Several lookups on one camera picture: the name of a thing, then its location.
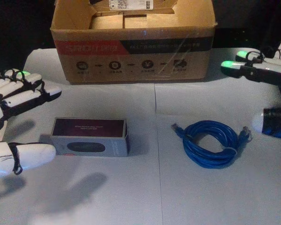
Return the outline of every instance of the blue cable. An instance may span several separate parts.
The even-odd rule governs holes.
[[[251,138],[251,132],[248,127],[244,127],[239,136],[225,124],[203,120],[188,126],[185,130],[177,124],[173,124],[172,129],[182,138],[183,146],[188,157],[198,165],[208,169],[221,169],[231,165]],[[211,135],[215,137],[224,146],[221,152],[210,152],[194,142],[198,135]]]

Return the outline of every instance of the table surface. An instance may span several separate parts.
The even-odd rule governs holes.
[[[0,179],[0,225],[281,225],[281,140],[257,134],[233,165],[204,169],[171,130],[216,120],[239,132],[277,87],[221,75],[239,49],[213,49],[203,82],[69,85],[55,49],[35,50],[25,70],[62,96],[8,121],[5,141],[50,143],[55,117],[126,118],[129,157],[56,156]],[[200,144],[220,149],[212,137]]]

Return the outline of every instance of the barcode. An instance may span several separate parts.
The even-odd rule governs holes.
[[[118,9],[127,9],[127,0],[118,0]]]

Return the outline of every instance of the cardboard box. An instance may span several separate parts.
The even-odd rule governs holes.
[[[203,78],[216,25],[212,2],[175,1],[154,0],[152,10],[123,11],[111,10],[108,0],[57,1],[51,31],[67,80]]]
[[[56,118],[51,139],[58,155],[128,156],[126,120]]]

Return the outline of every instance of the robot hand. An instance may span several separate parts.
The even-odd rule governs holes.
[[[221,71],[225,75],[235,78],[245,76],[251,81],[281,85],[281,59],[265,58],[260,51],[255,50],[240,51],[235,60],[221,64]],[[281,138],[281,108],[264,109],[254,116],[252,126],[259,133]]]
[[[59,87],[45,87],[40,74],[11,69],[0,73],[0,177],[16,175],[50,162],[55,148],[43,143],[2,142],[7,120],[61,95]]]

